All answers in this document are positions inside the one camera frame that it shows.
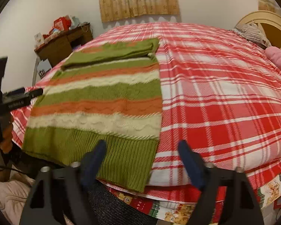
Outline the person's left hand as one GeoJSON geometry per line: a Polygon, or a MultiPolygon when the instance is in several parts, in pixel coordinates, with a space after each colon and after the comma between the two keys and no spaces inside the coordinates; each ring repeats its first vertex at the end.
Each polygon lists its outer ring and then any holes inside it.
{"type": "Polygon", "coordinates": [[[13,147],[12,144],[13,121],[14,121],[13,116],[9,114],[8,125],[2,131],[3,140],[0,142],[0,149],[3,151],[4,154],[8,154],[13,147]]]}

